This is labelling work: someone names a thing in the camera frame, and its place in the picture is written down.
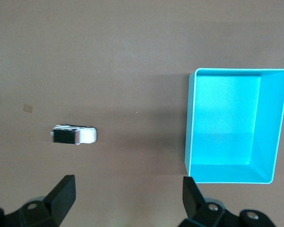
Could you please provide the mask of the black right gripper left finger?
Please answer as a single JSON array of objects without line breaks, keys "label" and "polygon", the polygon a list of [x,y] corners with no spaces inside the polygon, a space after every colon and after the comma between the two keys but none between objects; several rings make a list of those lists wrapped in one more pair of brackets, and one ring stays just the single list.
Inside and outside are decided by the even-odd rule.
[{"label": "black right gripper left finger", "polygon": [[59,227],[75,200],[75,176],[66,175],[45,197],[30,200],[10,214],[0,208],[0,227]]}]

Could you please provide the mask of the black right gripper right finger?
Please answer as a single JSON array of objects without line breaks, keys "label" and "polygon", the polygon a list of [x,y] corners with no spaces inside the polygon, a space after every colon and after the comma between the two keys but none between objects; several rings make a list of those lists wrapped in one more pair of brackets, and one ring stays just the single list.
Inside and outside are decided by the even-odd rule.
[{"label": "black right gripper right finger", "polygon": [[183,177],[182,202],[187,214],[180,227],[274,227],[273,221],[258,210],[232,214],[223,202],[205,198],[190,176]]}]

